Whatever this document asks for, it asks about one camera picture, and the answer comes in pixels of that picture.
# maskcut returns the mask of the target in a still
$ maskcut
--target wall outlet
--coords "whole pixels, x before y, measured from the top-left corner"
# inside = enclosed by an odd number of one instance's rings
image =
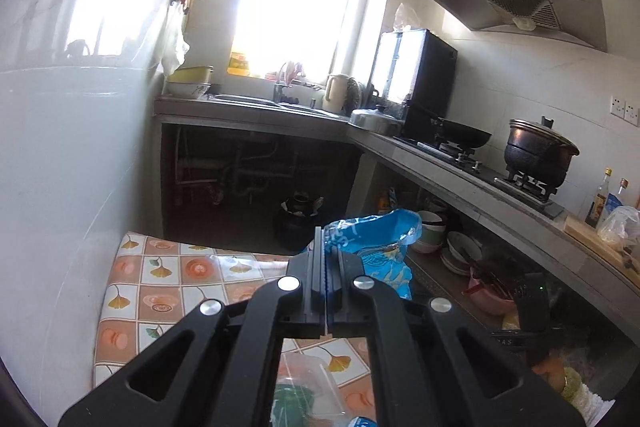
[[[625,118],[625,101],[622,100],[622,98],[620,98],[619,96],[612,96],[610,112],[616,117],[624,119]]]
[[[638,126],[638,108],[635,104],[625,104],[625,120],[636,127]]]

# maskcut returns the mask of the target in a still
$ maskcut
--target kettle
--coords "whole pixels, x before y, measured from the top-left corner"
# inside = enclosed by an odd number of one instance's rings
[[[326,84],[326,92],[322,99],[322,109],[334,114],[342,113],[342,106],[347,98],[349,81],[346,74],[332,74]]]

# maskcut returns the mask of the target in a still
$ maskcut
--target sink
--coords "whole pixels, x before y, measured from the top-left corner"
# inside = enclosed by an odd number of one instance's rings
[[[280,106],[284,109],[296,111],[296,112],[305,112],[307,114],[315,114],[318,116],[328,116],[329,118],[340,118],[337,114],[333,114],[332,112],[323,111],[322,109],[314,109],[311,107],[306,107],[306,105],[298,105],[295,103],[281,103]]]
[[[251,105],[268,105],[270,107],[279,107],[277,103],[271,102],[264,98],[253,98],[252,96],[239,96],[236,94],[217,94],[215,100],[221,102],[246,103]]]

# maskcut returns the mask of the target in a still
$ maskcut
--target wooden cutting board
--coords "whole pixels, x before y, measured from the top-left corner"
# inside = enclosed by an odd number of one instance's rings
[[[615,267],[633,284],[640,288],[640,275],[632,268],[626,268],[622,256],[607,245],[589,225],[578,221],[573,216],[568,216],[564,222],[564,232],[573,237],[579,243],[585,245],[597,256],[601,257],[611,266]],[[634,261],[634,265],[640,270],[640,263]]]

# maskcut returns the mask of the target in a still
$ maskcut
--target silver bolt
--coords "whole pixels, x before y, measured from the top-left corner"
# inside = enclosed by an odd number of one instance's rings
[[[453,308],[453,306],[449,299],[437,297],[431,301],[431,309],[438,313],[447,313],[451,308]]]
[[[375,281],[366,275],[361,275],[353,280],[353,285],[356,286],[358,290],[370,290],[373,288],[374,284]]]
[[[221,310],[222,304],[220,304],[220,301],[216,301],[215,299],[209,299],[200,305],[200,313],[203,315],[218,315]]]
[[[286,292],[292,292],[297,289],[298,286],[300,286],[300,281],[290,275],[278,280],[278,288]]]

